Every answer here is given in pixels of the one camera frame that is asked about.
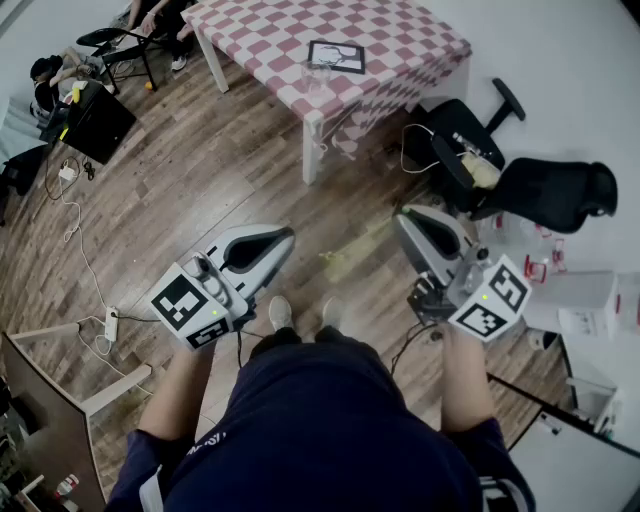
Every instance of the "power strip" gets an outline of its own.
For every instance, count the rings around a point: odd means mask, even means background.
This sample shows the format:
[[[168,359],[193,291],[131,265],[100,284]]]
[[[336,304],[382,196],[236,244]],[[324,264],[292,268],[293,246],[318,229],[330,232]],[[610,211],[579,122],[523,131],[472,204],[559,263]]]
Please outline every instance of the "power strip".
[[[118,310],[116,308],[107,308],[104,337],[111,343],[116,342],[116,338],[118,337]]]

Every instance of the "electrical outlet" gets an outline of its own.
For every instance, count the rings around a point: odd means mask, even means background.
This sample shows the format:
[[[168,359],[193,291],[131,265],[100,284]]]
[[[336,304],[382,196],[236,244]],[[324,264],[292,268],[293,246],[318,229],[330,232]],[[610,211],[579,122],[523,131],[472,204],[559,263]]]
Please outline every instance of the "electrical outlet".
[[[72,169],[68,165],[65,165],[60,169],[60,177],[64,178],[67,181],[71,181],[78,177],[78,171]]]
[[[116,308],[107,308],[107,318],[104,322],[104,336],[111,343],[116,342],[118,337],[118,310]]]

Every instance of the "checkered tablecloth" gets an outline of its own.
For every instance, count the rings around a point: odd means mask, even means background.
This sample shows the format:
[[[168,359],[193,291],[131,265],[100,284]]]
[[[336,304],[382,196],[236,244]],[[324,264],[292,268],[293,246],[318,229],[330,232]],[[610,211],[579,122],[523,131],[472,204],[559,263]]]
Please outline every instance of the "checkered tablecloth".
[[[401,0],[214,0],[183,17],[320,135],[340,119],[332,140],[347,155],[376,122],[413,107],[471,54],[449,25]],[[301,63],[312,40],[364,47],[366,74],[332,71],[329,91],[309,95]]]

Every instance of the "chair armrest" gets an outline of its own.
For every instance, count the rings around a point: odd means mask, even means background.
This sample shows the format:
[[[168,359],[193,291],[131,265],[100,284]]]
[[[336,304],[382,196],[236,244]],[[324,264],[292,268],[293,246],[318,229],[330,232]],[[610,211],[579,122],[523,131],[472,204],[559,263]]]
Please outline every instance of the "chair armrest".
[[[460,157],[454,153],[451,146],[437,134],[433,136],[431,144],[440,163],[449,171],[456,182],[465,190],[472,190],[473,176],[467,171],[467,168],[460,161]]]
[[[496,89],[498,89],[498,92],[504,98],[504,103],[491,118],[489,124],[487,124],[486,130],[489,133],[493,133],[494,131],[496,131],[498,126],[500,126],[510,114],[515,114],[518,119],[520,119],[520,121],[524,121],[527,117],[527,114],[522,108],[522,105],[516,99],[515,95],[511,92],[511,89],[509,89],[507,85],[499,78],[494,78],[492,82],[493,85],[495,85]]]

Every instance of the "forearm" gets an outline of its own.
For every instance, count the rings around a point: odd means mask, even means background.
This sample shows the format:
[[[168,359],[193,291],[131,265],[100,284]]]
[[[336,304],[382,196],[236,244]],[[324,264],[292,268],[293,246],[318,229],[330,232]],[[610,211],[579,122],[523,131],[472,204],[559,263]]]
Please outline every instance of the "forearm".
[[[138,18],[138,14],[140,14],[140,8],[142,7],[141,0],[133,0],[131,2],[131,10],[129,12],[129,23],[127,24],[127,29],[131,30],[136,23],[136,19]]]
[[[495,414],[482,342],[452,326],[443,341],[442,430],[464,432]]]
[[[167,441],[195,435],[213,353],[213,347],[198,352],[178,349],[142,413],[140,430]]]
[[[78,55],[78,52],[71,47],[65,48],[60,54],[60,57],[62,57],[63,59],[65,57],[69,57],[76,66],[80,66],[82,64],[80,55]]]
[[[78,76],[78,66],[75,68],[65,69],[64,71],[60,71],[56,76],[54,76],[51,80],[49,80],[49,85],[53,87],[56,84],[59,84],[63,80],[67,78],[73,78],[74,76]]]
[[[149,9],[149,12],[154,16],[159,14],[160,11],[162,11],[162,9],[164,9],[170,1],[171,0],[160,0],[156,5]]]

